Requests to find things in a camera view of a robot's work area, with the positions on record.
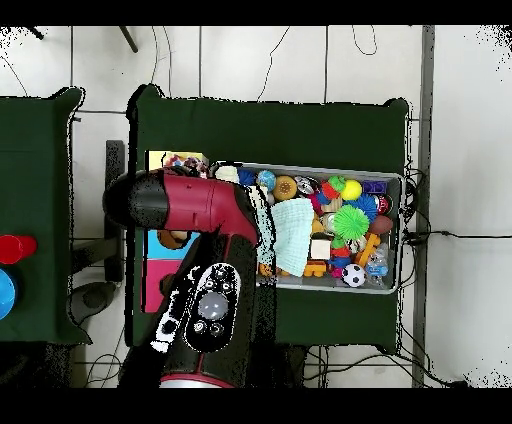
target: light blue towel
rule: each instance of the light blue towel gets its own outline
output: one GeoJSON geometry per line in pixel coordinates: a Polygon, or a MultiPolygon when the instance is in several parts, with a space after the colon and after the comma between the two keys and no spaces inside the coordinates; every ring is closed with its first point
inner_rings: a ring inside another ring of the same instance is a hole
{"type": "MultiPolygon", "coordinates": [[[[271,208],[272,220],[276,230],[273,252],[276,266],[292,275],[301,277],[304,273],[309,254],[313,206],[309,199],[292,199],[279,202],[271,208]]],[[[268,225],[265,210],[258,210],[258,227],[262,242],[258,246],[258,261],[272,263],[270,248],[273,235],[268,225]]]]}

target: yellow toy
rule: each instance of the yellow toy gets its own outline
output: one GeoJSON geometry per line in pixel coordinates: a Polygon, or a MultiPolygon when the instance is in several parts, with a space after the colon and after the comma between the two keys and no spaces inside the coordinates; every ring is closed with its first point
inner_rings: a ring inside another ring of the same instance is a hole
{"type": "Polygon", "coordinates": [[[324,261],[308,261],[304,268],[304,277],[323,277],[327,272],[327,265],[324,261]]]}
{"type": "Polygon", "coordinates": [[[297,183],[292,177],[280,175],[276,178],[276,187],[272,192],[276,200],[290,200],[297,194],[297,183]]]}
{"type": "Polygon", "coordinates": [[[366,266],[366,262],[368,262],[368,257],[375,252],[375,247],[380,244],[380,237],[378,235],[369,234],[369,237],[367,237],[368,241],[366,242],[366,247],[362,252],[359,252],[356,255],[356,264],[363,268],[366,266]]]}
{"type": "Polygon", "coordinates": [[[343,200],[356,200],[363,192],[363,187],[356,180],[347,180],[345,182],[345,188],[341,192],[341,198],[343,200]]]}

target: toy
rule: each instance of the toy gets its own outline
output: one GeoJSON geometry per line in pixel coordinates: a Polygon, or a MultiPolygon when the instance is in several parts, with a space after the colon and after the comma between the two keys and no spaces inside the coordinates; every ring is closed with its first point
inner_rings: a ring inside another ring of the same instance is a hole
{"type": "Polygon", "coordinates": [[[318,183],[312,178],[295,177],[294,180],[297,183],[298,192],[305,196],[313,194],[318,189],[318,183]]]}
{"type": "Polygon", "coordinates": [[[219,166],[219,168],[215,171],[215,178],[236,184],[240,182],[238,179],[238,172],[232,165],[219,166]]]}
{"type": "Polygon", "coordinates": [[[311,234],[315,233],[323,233],[324,232],[324,226],[320,221],[317,219],[313,220],[313,224],[311,225],[311,234]]]}
{"type": "Polygon", "coordinates": [[[345,247],[346,241],[343,237],[334,236],[334,239],[331,241],[331,247],[334,249],[338,249],[340,247],[345,247]]]}
{"type": "Polygon", "coordinates": [[[358,239],[368,231],[370,222],[361,209],[342,206],[334,215],[334,232],[345,240],[358,239]]]}
{"type": "Polygon", "coordinates": [[[345,268],[347,265],[350,265],[352,262],[349,257],[346,258],[334,258],[327,261],[329,265],[332,265],[335,268],[345,268]]]}
{"type": "Polygon", "coordinates": [[[325,239],[313,239],[309,249],[311,259],[329,259],[331,257],[331,242],[325,239]]]}
{"type": "Polygon", "coordinates": [[[242,185],[254,185],[256,182],[256,174],[248,169],[238,168],[238,179],[242,185]]]}
{"type": "Polygon", "coordinates": [[[322,223],[323,227],[324,227],[324,231],[327,233],[327,234],[332,234],[334,235],[335,232],[334,232],[334,213],[326,213],[325,215],[322,215],[322,217],[320,218],[320,222],[322,223]]]}
{"type": "Polygon", "coordinates": [[[343,200],[341,197],[331,200],[328,205],[321,205],[320,208],[323,212],[336,212],[343,206],[343,200]]]}
{"type": "Polygon", "coordinates": [[[346,245],[352,254],[362,252],[366,247],[366,238],[365,236],[361,236],[357,240],[347,240],[346,245]]]}
{"type": "Polygon", "coordinates": [[[377,205],[379,215],[386,215],[393,207],[393,200],[387,194],[374,194],[373,199],[377,205]]]}
{"type": "Polygon", "coordinates": [[[292,177],[280,175],[272,192],[276,200],[290,200],[297,194],[297,183],[292,177]]]}
{"type": "Polygon", "coordinates": [[[313,211],[317,214],[317,215],[322,215],[322,209],[321,209],[321,204],[318,202],[318,199],[316,198],[316,194],[310,194],[308,195],[308,199],[311,200],[311,204],[313,205],[313,211]]]}
{"type": "Polygon", "coordinates": [[[338,193],[341,193],[346,185],[345,178],[341,176],[332,176],[329,178],[328,182],[338,193]]]}
{"type": "Polygon", "coordinates": [[[11,312],[16,299],[16,286],[12,278],[0,269],[0,320],[11,312]]]}
{"type": "Polygon", "coordinates": [[[349,264],[343,270],[342,279],[350,287],[359,287],[364,284],[364,269],[357,264],[349,264]]]}
{"type": "Polygon", "coordinates": [[[363,181],[363,193],[384,194],[387,190],[385,181],[363,181]]]}
{"type": "Polygon", "coordinates": [[[267,202],[270,206],[276,203],[276,199],[274,199],[274,195],[272,193],[267,193],[267,202]]]}
{"type": "Polygon", "coordinates": [[[323,277],[327,272],[327,265],[324,261],[308,261],[304,268],[304,277],[323,277]]]}
{"type": "Polygon", "coordinates": [[[355,262],[362,267],[366,266],[366,263],[368,262],[368,258],[372,253],[375,252],[375,247],[380,244],[380,237],[376,234],[368,233],[368,241],[366,242],[366,247],[362,252],[359,252],[356,255],[355,262]]]}
{"type": "Polygon", "coordinates": [[[345,181],[345,188],[341,192],[341,198],[343,200],[356,200],[362,192],[363,188],[358,181],[347,180],[345,181]]]}
{"type": "Polygon", "coordinates": [[[347,246],[331,248],[331,256],[337,256],[339,258],[346,258],[350,256],[350,249],[347,246]]]}
{"type": "Polygon", "coordinates": [[[347,200],[345,204],[361,209],[370,223],[377,217],[377,205],[375,204],[375,199],[370,194],[363,193],[356,200],[347,200]]]}
{"type": "Polygon", "coordinates": [[[323,194],[321,191],[319,191],[318,193],[316,193],[316,200],[318,201],[318,203],[320,203],[321,205],[328,205],[329,203],[331,203],[331,200],[328,199],[327,197],[325,197],[325,194],[323,194]]]}
{"type": "Polygon", "coordinates": [[[384,215],[377,215],[368,229],[370,233],[381,235],[391,231],[393,228],[393,221],[384,215]]]}
{"type": "Polygon", "coordinates": [[[265,186],[269,191],[272,191],[276,186],[276,176],[267,170],[260,171],[256,178],[256,184],[265,186]]]}
{"type": "Polygon", "coordinates": [[[327,181],[324,181],[322,183],[322,193],[325,197],[327,197],[329,200],[336,199],[340,197],[339,191],[336,191],[332,185],[330,185],[327,181]]]}

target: blue object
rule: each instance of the blue object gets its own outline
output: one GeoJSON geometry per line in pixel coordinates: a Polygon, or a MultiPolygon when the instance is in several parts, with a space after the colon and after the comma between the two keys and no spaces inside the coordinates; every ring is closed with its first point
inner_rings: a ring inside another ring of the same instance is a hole
{"type": "Polygon", "coordinates": [[[361,209],[370,222],[377,217],[377,204],[373,196],[369,194],[363,193],[356,200],[346,200],[343,204],[361,209]]]}
{"type": "Polygon", "coordinates": [[[190,235],[190,240],[188,241],[188,243],[181,249],[167,249],[167,247],[162,246],[162,244],[158,241],[158,231],[149,230],[148,251],[146,258],[183,260],[183,258],[187,255],[188,249],[190,249],[190,246],[192,246],[192,243],[197,237],[199,237],[199,233],[192,233],[190,235]]]}
{"type": "Polygon", "coordinates": [[[11,312],[16,298],[16,287],[9,275],[0,269],[0,319],[11,312]]]}
{"type": "Polygon", "coordinates": [[[329,203],[331,203],[331,201],[325,197],[325,195],[319,191],[317,194],[316,194],[316,199],[318,200],[318,203],[320,203],[321,205],[328,205],[329,203]]]}
{"type": "Polygon", "coordinates": [[[248,169],[238,168],[238,179],[240,180],[240,184],[242,185],[254,185],[256,181],[256,175],[254,172],[249,171],[248,169]]]}
{"type": "Polygon", "coordinates": [[[386,194],[388,183],[385,181],[363,181],[363,193],[386,194]]]}
{"type": "Polygon", "coordinates": [[[347,265],[350,265],[352,263],[352,261],[350,260],[349,257],[347,257],[347,258],[336,257],[334,259],[328,260],[327,263],[329,265],[335,266],[336,268],[345,268],[347,265]]]}
{"type": "Polygon", "coordinates": [[[276,187],[276,176],[267,170],[260,171],[258,178],[256,178],[256,184],[267,187],[268,191],[272,191],[276,187]]]}

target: gray metal frame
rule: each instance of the gray metal frame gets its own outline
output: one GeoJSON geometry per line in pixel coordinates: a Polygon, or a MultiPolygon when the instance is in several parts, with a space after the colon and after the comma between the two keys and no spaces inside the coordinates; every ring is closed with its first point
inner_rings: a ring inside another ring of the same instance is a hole
{"type": "MultiPolygon", "coordinates": [[[[420,103],[420,138],[418,146],[418,168],[424,172],[424,183],[418,196],[418,210],[428,219],[430,202],[430,146],[432,135],[432,101],[434,88],[434,25],[423,25],[422,34],[422,65],[421,65],[421,103],[420,103]]],[[[416,215],[416,228],[418,232],[429,230],[423,216],[416,215]]],[[[427,253],[428,245],[417,248],[416,282],[414,283],[414,312],[413,312],[413,354],[425,366],[425,321],[427,303],[427,253]]],[[[422,387],[424,372],[422,368],[413,363],[412,387],[422,387]]]]}

